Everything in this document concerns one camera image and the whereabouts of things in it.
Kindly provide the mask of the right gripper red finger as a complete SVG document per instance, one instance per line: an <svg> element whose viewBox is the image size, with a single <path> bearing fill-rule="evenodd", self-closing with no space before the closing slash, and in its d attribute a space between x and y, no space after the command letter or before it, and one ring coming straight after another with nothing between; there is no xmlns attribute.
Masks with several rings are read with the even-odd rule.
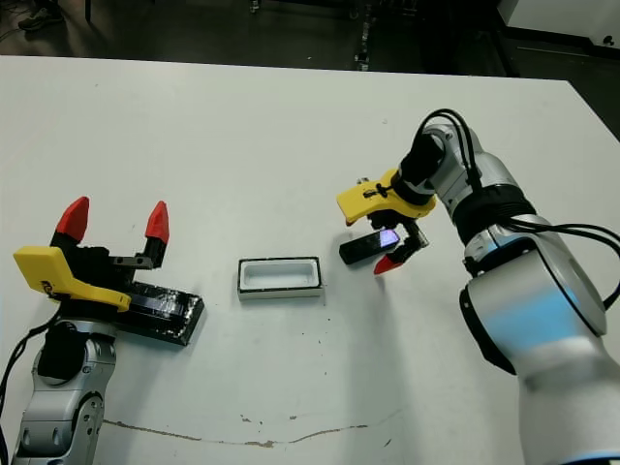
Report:
<svg viewBox="0 0 620 465"><path fill-rule="evenodd" d="M417 237L407 237L403 244L385 254L375 265L374 274L380 275L396 269L408 261L421 248Z"/></svg>

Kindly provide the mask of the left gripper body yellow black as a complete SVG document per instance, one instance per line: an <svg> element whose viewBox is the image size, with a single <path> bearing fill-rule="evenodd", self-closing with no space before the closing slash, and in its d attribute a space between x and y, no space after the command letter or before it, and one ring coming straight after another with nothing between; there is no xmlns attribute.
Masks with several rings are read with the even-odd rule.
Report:
<svg viewBox="0 0 620 465"><path fill-rule="evenodd" d="M115 257L104 247L24 246L14 253L28 286L49 298L82 300L129 309L126 290L137 269L148 269L145 256Z"/></svg>

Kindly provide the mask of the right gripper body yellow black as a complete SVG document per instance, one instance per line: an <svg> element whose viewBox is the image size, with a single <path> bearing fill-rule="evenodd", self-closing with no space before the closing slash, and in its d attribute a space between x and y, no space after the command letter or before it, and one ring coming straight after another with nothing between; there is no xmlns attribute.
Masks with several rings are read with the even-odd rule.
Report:
<svg viewBox="0 0 620 465"><path fill-rule="evenodd" d="M355 187L337 196L337 204L347 226L362 218L378 224L378 229L402 225L408 239L417 239L419 247L424 248L429 242L417 220L432 211L435 197L414 193L414 202L409 202L393 188L394 177L400 177L398 169L388 170L379 180L359 179Z"/></svg>

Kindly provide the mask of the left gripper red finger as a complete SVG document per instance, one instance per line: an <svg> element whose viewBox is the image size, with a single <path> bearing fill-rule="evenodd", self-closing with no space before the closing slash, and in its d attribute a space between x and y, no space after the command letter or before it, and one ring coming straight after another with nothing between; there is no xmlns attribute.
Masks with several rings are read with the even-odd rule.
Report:
<svg viewBox="0 0 620 465"><path fill-rule="evenodd" d="M162 265L170 239L168 208L164 201L158 201L152 210L145 230L146 244L142 255L152 261L154 268Z"/></svg>
<svg viewBox="0 0 620 465"><path fill-rule="evenodd" d="M72 202L63 212L52 235L51 246L74 247L84 238L90 200L82 196Z"/></svg>

